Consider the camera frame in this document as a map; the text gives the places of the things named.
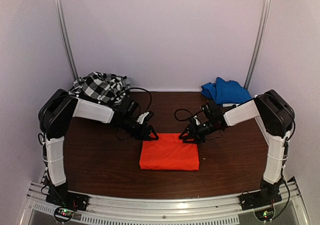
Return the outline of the orange t-shirt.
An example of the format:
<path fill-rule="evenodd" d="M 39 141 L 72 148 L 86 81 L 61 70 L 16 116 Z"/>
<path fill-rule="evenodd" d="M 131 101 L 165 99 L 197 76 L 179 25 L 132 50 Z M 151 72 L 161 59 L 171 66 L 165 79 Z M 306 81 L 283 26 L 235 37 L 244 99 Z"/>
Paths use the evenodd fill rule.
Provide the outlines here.
<path fill-rule="evenodd" d="M 141 170 L 198 171 L 198 146 L 184 143 L 177 133 L 161 133 L 157 140 L 144 141 L 140 154 Z"/>

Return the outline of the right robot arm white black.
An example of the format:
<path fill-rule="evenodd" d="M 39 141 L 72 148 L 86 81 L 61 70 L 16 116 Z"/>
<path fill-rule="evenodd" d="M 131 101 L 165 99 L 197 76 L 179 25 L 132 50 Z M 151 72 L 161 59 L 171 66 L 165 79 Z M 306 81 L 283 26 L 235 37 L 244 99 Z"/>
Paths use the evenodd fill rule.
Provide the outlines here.
<path fill-rule="evenodd" d="M 259 205 L 268 205 L 278 194 L 283 171 L 288 159 L 289 141 L 296 128 L 295 112 L 273 89 L 254 98 L 233 105 L 230 109 L 220 108 L 215 101 L 201 106 L 207 120 L 200 122 L 196 114 L 187 118 L 189 124 L 179 135 L 187 144 L 202 144 L 206 137 L 216 131 L 223 131 L 242 122 L 261 118 L 268 145 L 267 162 L 260 191 L 256 195 Z"/>

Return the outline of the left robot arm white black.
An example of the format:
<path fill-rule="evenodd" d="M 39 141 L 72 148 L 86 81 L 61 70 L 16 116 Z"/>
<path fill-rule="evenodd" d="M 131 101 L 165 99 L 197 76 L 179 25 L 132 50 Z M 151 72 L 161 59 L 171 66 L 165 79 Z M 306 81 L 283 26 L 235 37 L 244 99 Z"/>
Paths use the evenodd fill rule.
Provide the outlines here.
<path fill-rule="evenodd" d="M 39 127 L 45 146 L 43 161 L 48 179 L 54 187 L 66 185 L 63 144 L 72 118 L 83 118 L 111 124 L 125 130 L 130 137 L 140 141 L 158 140 L 154 127 L 148 122 L 154 116 L 146 111 L 134 117 L 139 103 L 126 96 L 120 103 L 104 103 L 84 99 L 58 89 L 38 113 Z"/>

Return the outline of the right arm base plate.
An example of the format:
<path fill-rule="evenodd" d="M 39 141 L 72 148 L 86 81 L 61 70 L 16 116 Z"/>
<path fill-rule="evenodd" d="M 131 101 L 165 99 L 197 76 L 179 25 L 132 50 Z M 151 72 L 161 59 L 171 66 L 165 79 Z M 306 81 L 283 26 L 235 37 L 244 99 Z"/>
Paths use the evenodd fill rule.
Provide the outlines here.
<path fill-rule="evenodd" d="M 263 185 L 258 191 L 244 191 L 238 198 L 243 211 L 282 201 L 279 187 L 276 185 Z"/>

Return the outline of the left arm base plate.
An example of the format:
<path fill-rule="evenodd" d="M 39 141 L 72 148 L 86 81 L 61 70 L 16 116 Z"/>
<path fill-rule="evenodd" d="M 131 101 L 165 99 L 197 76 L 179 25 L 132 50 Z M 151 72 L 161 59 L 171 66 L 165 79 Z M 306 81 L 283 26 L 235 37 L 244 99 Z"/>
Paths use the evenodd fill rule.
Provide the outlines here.
<path fill-rule="evenodd" d="M 45 201 L 74 211 L 86 211 L 89 196 L 68 191 L 66 184 L 58 187 L 50 185 Z"/>

